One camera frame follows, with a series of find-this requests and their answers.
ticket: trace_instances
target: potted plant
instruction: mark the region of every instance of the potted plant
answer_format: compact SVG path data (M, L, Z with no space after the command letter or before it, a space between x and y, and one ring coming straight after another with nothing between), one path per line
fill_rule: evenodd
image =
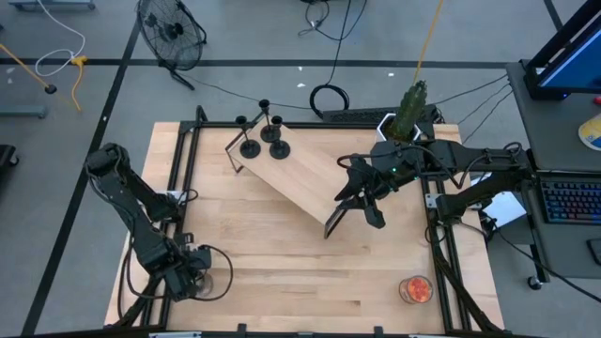
M422 132L415 122L424 111L426 97L425 81L418 81L412 85L401 100L401 106L396 114L390 113L382 118L376 130L377 142L395 140L411 143L419 138Z

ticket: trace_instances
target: black candlestick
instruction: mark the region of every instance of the black candlestick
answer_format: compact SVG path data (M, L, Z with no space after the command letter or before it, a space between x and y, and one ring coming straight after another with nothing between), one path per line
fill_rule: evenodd
M248 139L248 135L246 134L246 130L248 129L248 125L246 123L246 116L240 115L236 117L236 123L238 123L242 128L244 138L246 139L240 145L240 155L242 155L242 157L246 159L254 159L261 152L261 145L255 140Z
M275 140L279 139L282 134L279 128L275 128L272 124L270 124L270 102L269 100L261 100L259 102L259 107L261 107L261 112L265 115L267 119L267 126L261 129L261 140L267 143L273 143Z
M280 116L274 116L271 119L271 126L277 131L280 131L282 127L282 118ZM280 140L282 133L278 133L278 138L270 146L270 154L276 160L283 160L290 155L290 145L286 141Z

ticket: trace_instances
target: monitor screen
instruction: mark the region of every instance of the monitor screen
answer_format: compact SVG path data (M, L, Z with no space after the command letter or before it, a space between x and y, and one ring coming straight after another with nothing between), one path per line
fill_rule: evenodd
M593 32L540 85L601 92L601 30Z

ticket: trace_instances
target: computer monitor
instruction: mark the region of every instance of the computer monitor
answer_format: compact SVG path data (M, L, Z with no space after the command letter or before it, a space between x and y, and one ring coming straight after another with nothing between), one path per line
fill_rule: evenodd
M526 64L525 81L534 100L601 93L601 1L587 1Z

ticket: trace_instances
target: white pot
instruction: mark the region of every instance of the white pot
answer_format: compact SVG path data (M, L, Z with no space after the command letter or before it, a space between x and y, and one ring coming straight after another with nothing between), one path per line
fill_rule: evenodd
M386 121L390 118L394 118L395 113L389 113L386 114L384 116L384 118L382 118L382 121L378 124L378 127L376 128L376 142L383 142L386 141L386 136L384 136L384 125L386 123ZM413 126L413 141L417 140L420 138L420 136L422 136L422 130L420 130L417 125Z

